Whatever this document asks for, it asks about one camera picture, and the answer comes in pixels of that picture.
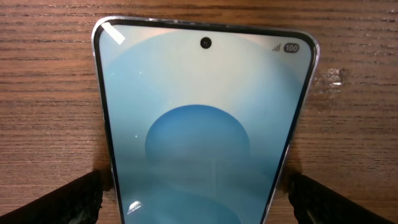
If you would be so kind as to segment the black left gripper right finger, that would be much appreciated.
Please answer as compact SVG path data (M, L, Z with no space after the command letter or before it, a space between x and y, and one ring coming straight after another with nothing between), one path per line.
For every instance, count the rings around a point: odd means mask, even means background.
M289 177L288 194L298 224L394 224L300 173Z

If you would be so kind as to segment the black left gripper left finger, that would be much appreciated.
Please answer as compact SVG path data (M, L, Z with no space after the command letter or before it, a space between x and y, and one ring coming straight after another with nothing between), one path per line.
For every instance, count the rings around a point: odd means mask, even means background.
M1 224L96 223L103 197L101 172L94 170L21 208L1 216Z

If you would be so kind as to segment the Galaxy S25 smartphone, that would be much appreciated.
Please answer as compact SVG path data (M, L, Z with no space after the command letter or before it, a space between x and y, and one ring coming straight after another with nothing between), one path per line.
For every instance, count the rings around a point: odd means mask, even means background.
M320 56L301 30L108 16L91 45L122 223L264 223Z

